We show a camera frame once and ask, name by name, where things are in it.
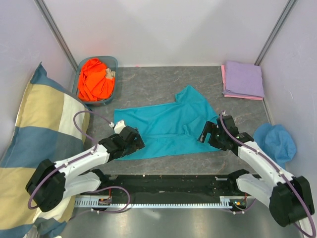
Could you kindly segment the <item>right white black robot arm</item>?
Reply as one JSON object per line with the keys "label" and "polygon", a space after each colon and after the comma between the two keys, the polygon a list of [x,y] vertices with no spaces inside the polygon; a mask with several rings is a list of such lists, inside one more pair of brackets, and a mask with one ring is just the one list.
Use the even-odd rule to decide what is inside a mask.
{"label": "right white black robot arm", "polygon": [[290,224],[310,224],[316,233],[312,215],[314,202],[308,180],[295,177],[271,159],[246,132],[239,132],[230,115],[220,114],[216,122],[207,121],[198,139],[222,151],[230,150],[249,164],[261,177],[255,178],[239,170],[231,173],[228,192],[238,195],[245,192],[265,205],[282,227]]}

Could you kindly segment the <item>teal t shirt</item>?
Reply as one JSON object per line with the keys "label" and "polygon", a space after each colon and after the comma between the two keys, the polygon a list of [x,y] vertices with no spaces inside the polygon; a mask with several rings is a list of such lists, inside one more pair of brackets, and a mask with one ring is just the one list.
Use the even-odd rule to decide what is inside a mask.
{"label": "teal t shirt", "polygon": [[205,123],[216,122],[217,117],[207,99],[190,85],[176,94],[173,103],[116,109],[114,121],[137,128],[145,144],[123,160],[214,152],[217,149],[199,137]]}

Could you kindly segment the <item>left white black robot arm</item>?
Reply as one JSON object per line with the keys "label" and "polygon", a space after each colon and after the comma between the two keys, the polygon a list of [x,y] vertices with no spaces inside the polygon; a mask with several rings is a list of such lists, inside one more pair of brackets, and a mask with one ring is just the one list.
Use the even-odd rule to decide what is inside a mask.
{"label": "left white black robot arm", "polygon": [[56,162],[49,159],[40,162],[26,185],[30,195],[28,208],[49,212],[63,200],[80,193],[107,193],[108,182],[92,168],[145,147],[138,129],[116,125],[114,131],[113,135],[78,155]]}

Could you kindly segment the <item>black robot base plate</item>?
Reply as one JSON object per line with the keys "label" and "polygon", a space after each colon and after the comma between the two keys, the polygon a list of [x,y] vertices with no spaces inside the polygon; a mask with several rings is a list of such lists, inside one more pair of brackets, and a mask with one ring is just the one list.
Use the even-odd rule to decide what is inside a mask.
{"label": "black robot base plate", "polygon": [[104,176],[99,189],[120,186],[131,204],[218,203],[221,197],[244,199],[223,175],[117,175]]}

